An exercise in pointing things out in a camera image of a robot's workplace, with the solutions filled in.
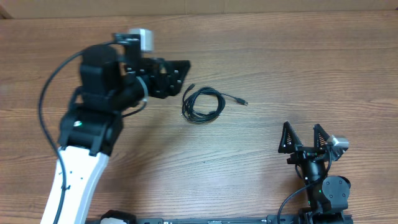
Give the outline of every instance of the cable connector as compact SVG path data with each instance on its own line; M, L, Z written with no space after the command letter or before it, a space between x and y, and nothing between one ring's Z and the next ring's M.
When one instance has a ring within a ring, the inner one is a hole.
M240 98L237 98L236 102L239 104L245 105L245 106L247 106L249 104L246 100L240 99Z
M195 87L195 84L192 83L192 84L188 87L187 91L190 91L191 89L193 89L193 87Z

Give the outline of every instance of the table surface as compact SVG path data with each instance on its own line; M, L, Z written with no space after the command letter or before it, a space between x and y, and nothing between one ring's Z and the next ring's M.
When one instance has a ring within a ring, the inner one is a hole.
M227 100L212 123L180 116L182 94L149 98L124 120L89 218L109 209L138 217L263 217L303 183L277 148L290 121L304 144L312 126L345 135L348 152L330 173L351 183L357 223L398 222L398 12L304 12L0 21L0 222L39 223L55 156L40 130L37 100L69 55L145 27L154 56L190 60L195 83ZM76 60L55 78L44 105L54 138L73 89ZM212 110L203 96L198 110ZM304 195L284 213L306 206Z

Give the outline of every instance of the black wire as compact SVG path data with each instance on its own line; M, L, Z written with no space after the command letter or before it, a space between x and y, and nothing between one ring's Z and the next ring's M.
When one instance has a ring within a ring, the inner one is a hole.
M135 111L133 111L133 112L127 113L127 114L125 114L125 115L122 115L122 118L125 118L125 117L131 116L131 115L133 115L133 114L136 114L136 113L142 111L146 106L147 106L147 102L144 101L144 104L143 104L138 110L135 110Z
M300 172L299 172L299 169L297 168L299 165L295 165L294 166L294 169L296 170L296 174L298 175L298 177L300 178L300 179L303 179L303 177L301 176L301 174L300 174Z
M282 205L280 205L279 210L278 210L278 216L277 216L277 222L278 222L278 224L280 224L280 214L282 213L282 209L284 208L285 204L286 204L290 199L292 199L294 196L296 196L297 194L299 194L299 193L302 192L303 190L305 190L305 189L307 189L307 188L309 188L309 187L313 187L316 183L318 183L320 180L323 180L323 179L328 175L328 172L329 172L330 167L331 167L331 151L328 150L328 152L329 152L329 164L328 164L328 167L326 168L325 173L322 175L322 177L320 177L320 178L317 179L316 181L314 181L314 182L312 182L311 184L308 184L308 185L302 187L301 189L298 189L296 192L292 193L291 195L289 195L289 196L284 200L284 202L282 203Z
M104 45L109 45L112 44L113 42L105 42L103 43ZM40 126L42 127L42 130L45 134L45 137L47 138L47 141L50 143L55 155L57 156L58 160L60 161L60 166L62 170L62 186L61 186L61 197L60 197L60 203L58 205L57 213L55 214L54 218L54 224L57 224L61 215L62 211L62 206L63 206L63 201L65 200L65 192L67 190L66 184L67 184L67 174L65 170L65 164L63 162L62 156L60 152L58 151L57 145L55 144L54 140L51 137L51 134L49 133L48 129L46 128L44 118L43 118L43 100L45 96L45 92L47 91L47 88L49 87L51 81L54 79L54 77L57 75L57 73L70 61L73 59L79 57L83 52L77 52L68 59L66 59L64 62L61 63L60 66L51 74L51 76L47 79L47 81L44 83L43 89L40 93L40 98L39 98L39 104L38 104L38 114L39 114L39 122Z
M312 214L309 216L308 220L311 220L311 219L312 219L312 217L313 217L314 215L316 215L316 214L318 214L318 212L316 212L316 213L312 213Z
M240 98L237 98L235 96L231 96L225 93L220 93L219 91L215 90L212 87L203 87L200 88L198 91L194 92L194 94L190 95L186 100L185 100L185 95L192 90L192 88L195 86L195 84L191 84L187 90L185 91L184 95L182 96L182 112L181 114L189 121L194 122L194 123L205 123L209 122L215 118L217 118L221 112L223 111L225 107L225 99L224 96L229 96L231 98L234 98L237 103L240 103L242 105L247 105L248 103ZM193 106L195 105L195 102L200 95L213 95L217 97L218 100L218 106L215 111L211 111L207 114L203 114L200 112L197 112L193 109Z

